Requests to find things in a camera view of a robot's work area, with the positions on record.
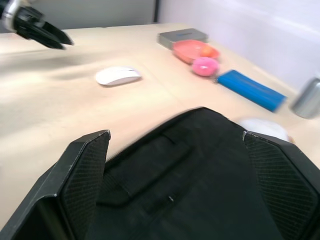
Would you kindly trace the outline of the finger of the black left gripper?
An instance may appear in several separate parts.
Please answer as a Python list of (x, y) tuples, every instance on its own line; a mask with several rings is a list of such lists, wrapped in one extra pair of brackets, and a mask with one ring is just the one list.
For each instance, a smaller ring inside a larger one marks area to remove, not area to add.
[(56, 49), (56, 50), (64, 50), (65, 47), (62, 43), (59, 43), (57, 39), (55, 39), (54, 36), (50, 35), (47, 32), (31, 32), (31, 38), (35, 40), (36, 42), (42, 44), (43, 46), (50, 48), (50, 49)]
[(53, 26), (52, 24), (45, 22), (42, 29), (49, 33), (51, 36), (55, 37), (55, 39), (58, 40), (60, 44), (71, 46), (74, 45), (73, 40), (64, 31)]

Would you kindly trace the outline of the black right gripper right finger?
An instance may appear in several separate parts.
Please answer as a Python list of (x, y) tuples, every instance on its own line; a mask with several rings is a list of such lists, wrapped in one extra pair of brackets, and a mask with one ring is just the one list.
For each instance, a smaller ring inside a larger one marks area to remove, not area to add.
[(244, 131), (257, 184), (282, 238), (320, 238), (320, 170), (293, 143)]

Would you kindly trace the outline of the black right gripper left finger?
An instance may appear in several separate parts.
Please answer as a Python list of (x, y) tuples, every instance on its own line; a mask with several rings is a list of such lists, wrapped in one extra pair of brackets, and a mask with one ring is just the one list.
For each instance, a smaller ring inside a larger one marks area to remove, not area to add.
[(72, 141), (39, 177), (3, 229), (2, 240), (83, 240), (94, 216), (111, 134)]

